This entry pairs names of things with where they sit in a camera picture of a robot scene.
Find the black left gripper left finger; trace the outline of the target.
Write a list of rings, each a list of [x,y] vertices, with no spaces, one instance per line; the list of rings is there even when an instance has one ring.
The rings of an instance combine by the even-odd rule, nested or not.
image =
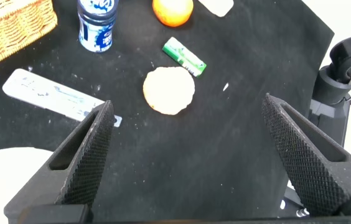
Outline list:
[[[114,123],[110,101],[94,108],[4,207],[8,222],[88,222]]]

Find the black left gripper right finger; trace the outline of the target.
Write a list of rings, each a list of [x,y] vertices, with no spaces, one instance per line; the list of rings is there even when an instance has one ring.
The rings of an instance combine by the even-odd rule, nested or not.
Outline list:
[[[262,113],[289,180],[309,213],[351,216],[351,155],[280,98],[266,94]]]

